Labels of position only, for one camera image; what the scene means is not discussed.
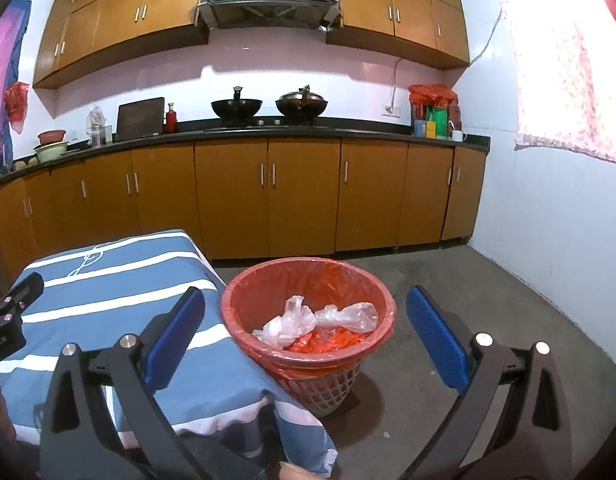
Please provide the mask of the red lined trash basket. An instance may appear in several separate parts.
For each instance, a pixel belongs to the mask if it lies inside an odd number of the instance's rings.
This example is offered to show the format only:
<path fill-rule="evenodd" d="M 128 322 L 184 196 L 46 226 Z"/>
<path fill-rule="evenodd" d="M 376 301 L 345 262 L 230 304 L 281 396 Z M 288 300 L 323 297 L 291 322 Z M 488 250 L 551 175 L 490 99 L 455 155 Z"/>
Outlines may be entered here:
<path fill-rule="evenodd" d="M 363 361 L 393 334 L 397 306 L 357 266 L 297 257 L 238 274 L 222 294 L 221 315 L 238 347 L 323 417 L 344 403 Z"/>

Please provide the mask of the brown kitchen cabinets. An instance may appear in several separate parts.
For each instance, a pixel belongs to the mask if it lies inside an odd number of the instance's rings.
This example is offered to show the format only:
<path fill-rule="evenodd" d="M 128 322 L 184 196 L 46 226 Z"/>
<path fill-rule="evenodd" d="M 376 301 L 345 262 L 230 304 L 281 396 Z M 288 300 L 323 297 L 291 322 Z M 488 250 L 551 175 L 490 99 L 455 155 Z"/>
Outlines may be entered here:
<path fill-rule="evenodd" d="M 212 260 L 464 240 L 484 167 L 460 145 L 273 136 L 87 157 L 0 184 L 0 268 L 173 229 Z"/>
<path fill-rule="evenodd" d="M 54 0 L 34 83 L 56 89 L 101 68 L 206 44 L 214 29 L 321 29 L 329 44 L 438 70 L 469 62 L 461 0 Z"/>

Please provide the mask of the brown upper kitchen cabinets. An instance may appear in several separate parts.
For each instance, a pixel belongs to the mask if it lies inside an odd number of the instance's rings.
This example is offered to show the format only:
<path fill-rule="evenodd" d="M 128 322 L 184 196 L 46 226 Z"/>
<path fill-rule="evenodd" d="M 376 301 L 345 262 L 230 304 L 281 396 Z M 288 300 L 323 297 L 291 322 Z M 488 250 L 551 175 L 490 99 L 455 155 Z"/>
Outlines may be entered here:
<path fill-rule="evenodd" d="M 321 29 L 329 44 L 438 70 L 469 62 L 461 0 L 54 0 L 34 83 L 56 89 L 101 68 L 206 44 L 214 29 Z"/>

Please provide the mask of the stacked pink green basins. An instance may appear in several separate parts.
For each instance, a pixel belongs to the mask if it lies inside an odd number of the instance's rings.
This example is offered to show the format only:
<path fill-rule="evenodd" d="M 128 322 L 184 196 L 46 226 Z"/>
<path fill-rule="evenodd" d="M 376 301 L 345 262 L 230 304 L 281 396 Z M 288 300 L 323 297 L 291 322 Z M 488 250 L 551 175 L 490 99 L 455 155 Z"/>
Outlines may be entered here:
<path fill-rule="evenodd" d="M 34 148 L 40 164 L 61 157 L 67 151 L 65 130 L 48 130 L 38 134 L 39 145 Z"/>

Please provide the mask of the clear jar with bag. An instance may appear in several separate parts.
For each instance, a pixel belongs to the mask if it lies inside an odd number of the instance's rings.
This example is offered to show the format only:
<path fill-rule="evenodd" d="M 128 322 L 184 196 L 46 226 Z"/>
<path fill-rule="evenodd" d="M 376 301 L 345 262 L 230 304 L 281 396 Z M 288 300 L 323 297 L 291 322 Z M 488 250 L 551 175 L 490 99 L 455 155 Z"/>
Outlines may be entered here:
<path fill-rule="evenodd" d="M 99 148 L 113 142 L 112 126 L 107 122 L 102 110 L 92 107 L 87 116 L 87 133 L 92 148 Z"/>

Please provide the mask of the red hanging plastic bag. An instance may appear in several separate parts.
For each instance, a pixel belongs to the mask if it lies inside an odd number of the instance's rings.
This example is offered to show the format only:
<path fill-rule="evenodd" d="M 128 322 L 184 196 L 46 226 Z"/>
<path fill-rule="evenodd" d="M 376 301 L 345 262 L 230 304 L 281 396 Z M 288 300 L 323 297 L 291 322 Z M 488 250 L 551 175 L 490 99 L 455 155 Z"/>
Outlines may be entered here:
<path fill-rule="evenodd" d="M 28 111 L 29 84 L 15 81 L 4 92 L 6 114 L 11 128 L 18 134 L 23 132 Z"/>

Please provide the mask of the orange plastic bag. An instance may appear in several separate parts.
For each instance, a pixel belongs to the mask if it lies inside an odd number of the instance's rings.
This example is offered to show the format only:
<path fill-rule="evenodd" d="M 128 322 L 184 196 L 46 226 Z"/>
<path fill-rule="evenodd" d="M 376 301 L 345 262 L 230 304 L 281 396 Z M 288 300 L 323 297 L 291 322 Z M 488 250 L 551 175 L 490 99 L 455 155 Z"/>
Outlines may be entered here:
<path fill-rule="evenodd" d="M 316 327 L 310 333 L 296 339 L 286 348 L 286 351 L 306 354 L 329 353 L 353 347 L 365 338 L 363 333 L 353 333 L 344 327 L 331 330 Z"/>

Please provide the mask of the clear white plastic bag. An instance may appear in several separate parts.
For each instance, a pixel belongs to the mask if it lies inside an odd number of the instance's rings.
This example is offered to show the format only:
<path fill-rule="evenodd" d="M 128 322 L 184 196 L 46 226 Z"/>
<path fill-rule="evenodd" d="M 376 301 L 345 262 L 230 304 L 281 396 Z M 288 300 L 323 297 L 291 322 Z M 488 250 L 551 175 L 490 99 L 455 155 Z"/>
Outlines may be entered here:
<path fill-rule="evenodd" d="M 286 350 L 296 339 L 316 327 L 327 330 L 344 327 L 353 333 L 363 333 L 367 338 L 377 326 L 378 313 L 370 302 L 357 302 L 341 309 L 328 304 L 321 310 L 312 311 L 302 296 L 292 296 L 286 300 L 284 312 L 271 318 L 259 330 L 254 330 L 253 336 L 270 347 Z"/>

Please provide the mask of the dark cutting board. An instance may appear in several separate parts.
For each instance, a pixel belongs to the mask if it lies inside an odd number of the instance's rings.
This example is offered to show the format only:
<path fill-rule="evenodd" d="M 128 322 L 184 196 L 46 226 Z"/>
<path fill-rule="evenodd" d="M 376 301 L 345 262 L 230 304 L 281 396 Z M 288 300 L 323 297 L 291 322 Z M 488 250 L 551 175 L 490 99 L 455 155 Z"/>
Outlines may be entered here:
<path fill-rule="evenodd" d="M 118 107 L 115 141 L 158 136 L 163 132 L 165 98 L 147 99 Z"/>

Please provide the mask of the pink blue curtain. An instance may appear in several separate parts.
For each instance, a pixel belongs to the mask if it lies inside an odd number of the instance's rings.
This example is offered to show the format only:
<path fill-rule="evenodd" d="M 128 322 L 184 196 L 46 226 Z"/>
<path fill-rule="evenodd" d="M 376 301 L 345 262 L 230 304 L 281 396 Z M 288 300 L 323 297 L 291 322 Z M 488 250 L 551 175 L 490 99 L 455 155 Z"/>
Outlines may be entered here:
<path fill-rule="evenodd" d="M 20 49 L 31 11 L 30 0 L 14 0 L 0 18 L 0 177 L 13 162 L 11 126 L 6 114 L 4 92 L 18 80 Z"/>

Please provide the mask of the black wok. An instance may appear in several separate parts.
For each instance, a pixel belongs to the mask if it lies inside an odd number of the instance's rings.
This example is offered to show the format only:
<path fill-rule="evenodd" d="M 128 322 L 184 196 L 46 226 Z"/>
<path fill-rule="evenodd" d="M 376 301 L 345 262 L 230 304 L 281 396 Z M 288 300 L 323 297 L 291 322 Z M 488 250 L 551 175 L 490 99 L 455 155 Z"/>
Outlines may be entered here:
<path fill-rule="evenodd" d="M 262 101 L 242 97 L 241 86 L 233 88 L 231 99 L 217 100 L 211 103 L 215 114 L 226 122 L 249 122 L 261 109 Z"/>
<path fill-rule="evenodd" d="M 311 91 L 309 84 L 297 91 L 288 92 L 276 101 L 277 110 L 295 122 L 313 122 L 326 110 L 327 102 L 323 96 Z"/>

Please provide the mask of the green box on counter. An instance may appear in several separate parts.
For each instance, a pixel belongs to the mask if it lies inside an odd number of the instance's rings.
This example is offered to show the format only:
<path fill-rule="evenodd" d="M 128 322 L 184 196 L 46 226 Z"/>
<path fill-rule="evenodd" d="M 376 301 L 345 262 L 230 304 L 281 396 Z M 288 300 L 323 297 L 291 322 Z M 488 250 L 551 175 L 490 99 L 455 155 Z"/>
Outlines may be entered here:
<path fill-rule="evenodd" d="M 446 107 L 426 108 L 426 136 L 428 139 L 445 139 L 448 134 L 448 109 Z"/>

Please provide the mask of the red bag on counter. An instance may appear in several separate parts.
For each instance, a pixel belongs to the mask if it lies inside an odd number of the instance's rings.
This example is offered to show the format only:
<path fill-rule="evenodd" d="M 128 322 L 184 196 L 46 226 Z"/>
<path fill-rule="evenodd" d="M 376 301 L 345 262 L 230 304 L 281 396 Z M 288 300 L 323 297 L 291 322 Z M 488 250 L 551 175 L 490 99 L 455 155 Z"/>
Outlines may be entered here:
<path fill-rule="evenodd" d="M 457 94 L 444 84 L 412 84 L 409 87 L 409 101 L 436 108 L 447 108 L 457 102 Z"/>

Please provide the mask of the black wok right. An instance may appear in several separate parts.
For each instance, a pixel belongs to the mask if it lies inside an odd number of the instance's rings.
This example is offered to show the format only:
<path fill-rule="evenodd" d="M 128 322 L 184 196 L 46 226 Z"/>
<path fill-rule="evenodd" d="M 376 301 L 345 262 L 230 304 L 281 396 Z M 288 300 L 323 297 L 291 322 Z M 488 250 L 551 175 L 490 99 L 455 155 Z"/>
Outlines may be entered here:
<path fill-rule="evenodd" d="M 297 91 L 288 92 L 276 101 L 277 110 L 295 122 L 313 122 L 326 110 L 327 102 L 323 96 L 311 91 L 309 84 Z"/>

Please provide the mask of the pink floral window curtain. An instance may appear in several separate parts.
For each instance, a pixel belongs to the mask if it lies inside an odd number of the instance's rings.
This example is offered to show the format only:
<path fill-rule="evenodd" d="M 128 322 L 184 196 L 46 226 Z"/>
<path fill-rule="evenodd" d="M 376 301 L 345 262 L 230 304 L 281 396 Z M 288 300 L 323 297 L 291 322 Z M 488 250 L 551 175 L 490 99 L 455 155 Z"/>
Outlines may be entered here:
<path fill-rule="evenodd" d="M 616 23 L 604 0 L 498 0 L 517 90 L 517 148 L 616 165 Z"/>

